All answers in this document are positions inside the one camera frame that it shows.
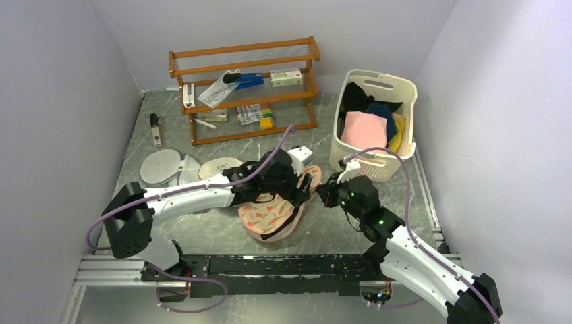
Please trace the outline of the floral mesh laundry bag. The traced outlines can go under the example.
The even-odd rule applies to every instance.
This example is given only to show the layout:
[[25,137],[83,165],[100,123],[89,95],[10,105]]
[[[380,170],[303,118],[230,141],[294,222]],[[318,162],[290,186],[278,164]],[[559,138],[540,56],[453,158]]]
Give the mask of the floral mesh laundry bag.
[[301,175],[287,176],[286,180],[275,183],[272,192],[242,204],[238,208],[241,222],[255,239],[263,242],[289,236],[314,199],[321,179],[318,165],[305,167]]

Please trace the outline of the black bra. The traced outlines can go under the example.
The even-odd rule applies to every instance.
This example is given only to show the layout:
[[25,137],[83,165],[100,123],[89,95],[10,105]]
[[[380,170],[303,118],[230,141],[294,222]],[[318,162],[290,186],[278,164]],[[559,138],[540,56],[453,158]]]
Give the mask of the black bra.
[[263,194],[259,199],[239,208],[239,216],[255,239],[275,242],[289,236],[297,227],[302,213],[315,197],[315,191],[322,177],[321,168],[311,165],[304,169],[304,176],[298,182],[302,193],[299,202],[290,202],[282,196],[271,198]]

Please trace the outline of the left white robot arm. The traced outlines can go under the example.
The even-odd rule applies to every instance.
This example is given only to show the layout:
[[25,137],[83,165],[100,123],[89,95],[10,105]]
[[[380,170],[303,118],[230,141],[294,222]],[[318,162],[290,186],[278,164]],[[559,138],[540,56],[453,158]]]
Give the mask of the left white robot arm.
[[187,262],[179,245],[152,232],[154,226],[196,211],[253,203],[269,194],[295,207],[310,197],[311,178],[303,175],[312,158],[305,146],[266,153],[211,178],[166,188],[124,185],[103,212],[104,229],[116,259],[137,256],[159,267],[169,280],[181,279]]

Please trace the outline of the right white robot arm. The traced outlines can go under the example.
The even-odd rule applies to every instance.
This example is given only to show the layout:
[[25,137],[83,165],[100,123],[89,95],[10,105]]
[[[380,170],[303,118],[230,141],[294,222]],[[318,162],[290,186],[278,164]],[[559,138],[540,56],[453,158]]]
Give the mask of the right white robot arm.
[[402,218],[382,206],[366,176],[338,182],[332,175],[316,189],[328,208],[341,207],[373,243],[364,253],[371,279],[394,279],[431,304],[447,323],[498,323],[503,310],[495,281],[456,265],[409,231]]

